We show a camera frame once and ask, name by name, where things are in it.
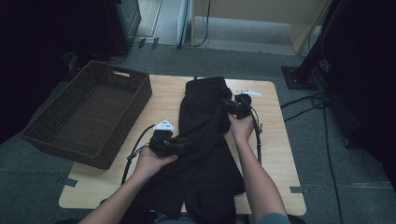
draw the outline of wicker basket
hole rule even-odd
[[[149,74],[89,62],[21,138],[45,153],[106,170],[151,94]]]

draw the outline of floor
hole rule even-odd
[[[139,4],[143,24],[137,31],[136,39],[146,38],[149,42],[158,37],[159,44],[177,45],[177,20],[179,20],[182,0],[139,0]],[[207,40],[200,48],[296,55],[283,23],[219,18],[209,18],[209,20]],[[206,18],[195,17],[195,24],[193,45],[198,45],[205,38]],[[191,46],[190,28],[188,25],[184,47]],[[151,35],[141,35],[145,30],[152,30]],[[315,29],[308,43],[299,52],[300,55],[305,56],[309,52],[310,47],[318,39],[319,30],[320,27]]]

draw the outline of wire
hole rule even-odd
[[[244,99],[239,98],[244,102],[244,104],[247,106],[250,112],[250,116],[253,118],[253,126],[254,126],[254,133],[256,134],[256,139],[257,139],[257,160],[259,161],[260,164],[262,164],[262,140],[260,139],[260,134],[262,133],[262,124],[259,125],[259,117],[257,116],[256,110],[253,109],[251,105],[249,105]]]
[[[120,58],[118,58],[116,61],[103,62],[103,63],[117,63],[117,62],[119,62],[119,61],[125,56],[125,54],[126,54],[126,52],[124,52],[124,53],[122,54],[122,56],[121,56]]]
[[[209,15],[210,15],[210,3],[211,3],[212,1],[211,0],[209,0],[209,5],[207,6],[207,14],[206,14],[206,25],[204,25],[204,27],[206,28],[206,35],[205,35],[205,38],[204,38],[204,40],[201,42],[201,44],[199,44],[199,45],[193,45],[192,47],[194,47],[194,48],[198,48],[198,47],[201,47],[201,45],[203,45],[204,43],[205,43],[205,41],[207,40],[207,36],[209,35]]]
[[[288,103],[285,103],[285,104],[283,104],[280,108],[284,108],[284,107],[286,107],[286,106],[288,106],[288,105],[293,105],[293,104],[295,104],[295,103],[297,103],[297,102],[300,102],[300,101],[302,101],[302,100],[308,100],[308,99],[310,99],[311,100],[311,104],[313,105],[312,107],[310,107],[310,108],[308,108],[308,109],[306,109],[306,110],[303,110],[303,111],[301,111],[300,113],[298,113],[298,114],[296,114],[296,115],[294,115],[294,116],[292,116],[292,117],[290,117],[290,118],[288,118],[288,119],[284,119],[284,122],[287,122],[287,121],[289,121],[289,120],[291,120],[291,119],[295,119],[295,118],[297,118],[298,116],[300,116],[300,115],[302,115],[302,114],[304,114],[304,113],[306,113],[306,112],[308,112],[308,111],[310,111],[310,110],[312,110],[312,109],[315,109],[315,108],[319,108],[319,109],[322,109],[322,108],[324,108],[325,106],[326,106],[326,104],[328,103],[328,98],[327,98],[327,96],[326,96],[326,93],[325,92],[319,92],[319,93],[317,93],[317,94],[315,94],[315,95],[312,95],[312,96],[305,96],[305,97],[302,97],[302,98],[300,98],[300,99],[297,99],[297,100],[294,100],[294,101],[290,101],[290,102],[288,102]],[[320,104],[315,104],[315,101],[316,100],[318,100],[318,101],[320,101]]]
[[[146,134],[146,132],[148,130],[150,130],[152,127],[154,127],[154,126],[155,126],[154,124],[148,126],[147,129],[140,134],[139,138],[137,139],[136,143],[134,144],[134,148],[132,149],[131,155],[129,155],[128,158],[127,158],[128,162],[125,165],[125,170],[124,170],[124,173],[123,173],[123,176],[122,176],[122,180],[121,180],[121,184],[122,185],[123,185],[123,183],[125,183],[126,176],[128,175],[129,167],[131,166],[131,163],[132,163],[132,159],[134,157],[136,157],[137,154],[140,153],[140,151],[143,149],[143,147],[147,146],[147,145],[143,145],[138,150],[136,150],[137,145],[139,144],[140,140],[142,140],[142,137]]]
[[[296,116],[293,116],[292,118],[285,119],[285,121],[290,120],[290,119],[294,119],[297,116],[299,116],[299,115],[301,115],[301,114],[303,114],[303,113],[305,113],[305,112],[307,112],[307,111],[309,111],[309,110],[311,110],[313,108],[321,108],[323,110],[327,159],[328,159],[328,162],[329,162],[329,165],[330,165],[330,172],[331,172],[331,175],[332,175],[332,184],[333,184],[333,187],[334,187],[334,190],[335,190],[335,198],[336,198],[336,201],[337,201],[338,215],[339,215],[339,218],[340,218],[340,223],[343,224],[344,220],[343,220],[343,214],[342,214],[342,211],[341,211],[340,197],[339,197],[339,193],[338,193],[337,183],[335,181],[334,170],[332,168],[332,157],[331,157],[331,154],[330,154],[329,130],[328,130],[328,124],[327,124],[327,119],[326,119],[326,106],[328,104],[328,98],[326,96],[326,93],[325,92],[319,92],[319,93],[317,93],[315,95],[312,95],[312,96],[305,96],[305,97],[302,97],[300,99],[285,103],[285,104],[283,104],[281,106],[281,108],[284,108],[284,107],[286,107],[288,105],[293,105],[293,104],[295,104],[297,102],[300,102],[300,101],[306,100],[306,99],[311,99],[311,103],[312,103],[313,107],[298,113]]]
[[[327,127],[327,119],[326,119],[326,106],[323,107],[323,118],[324,118],[324,127],[325,127],[325,134],[326,134],[326,149],[327,149],[327,159],[330,164],[330,172],[332,174],[332,184],[334,186],[335,190],[335,198],[337,200],[337,207],[338,207],[338,215],[340,217],[340,223],[343,224],[343,213],[341,211],[341,203],[340,203],[340,197],[338,194],[338,188],[337,188],[337,182],[335,181],[335,175],[334,175],[334,170],[332,168],[332,157],[330,155],[330,147],[329,147],[329,131]]]
[[[204,11],[204,1],[201,1],[201,10]],[[205,27],[206,32],[208,32],[208,27],[205,24],[205,16],[202,16],[202,25]]]

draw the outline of black fabric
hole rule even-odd
[[[147,207],[140,204],[132,203],[125,212],[120,224],[152,224],[157,218],[157,213],[150,212]]]
[[[187,213],[197,223],[235,221],[233,196],[245,188],[223,137],[230,121],[221,102],[232,96],[223,77],[186,84],[179,111],[179,137],[189,138],[195,147],[192,151],[197,153],[179,156],[164,166],[136,195],[133,206],[178,218],[185,202]]]

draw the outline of black stand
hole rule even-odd
[[[339,0],[332,2],[326,20],[323,24],[323,30],[328,30],[331,17],[336,11]],[[309,51],[300,67],[287,67],[282,66],[283,77],[286,80],[288,88],[291,90],[318,90],[318,85],[315,79],[311,76],[312,69],[317,65],[318,61],[323,57],[323,34],[320,34],[317,42],[315,42],[312,49]]]
[[[290,90],[318,90],[318,85],[311,76],[312,68],[318,61],[321,51],[322,35],[319,37],[315,45],[309,51],[300,67],[282,66],[283,77]]]

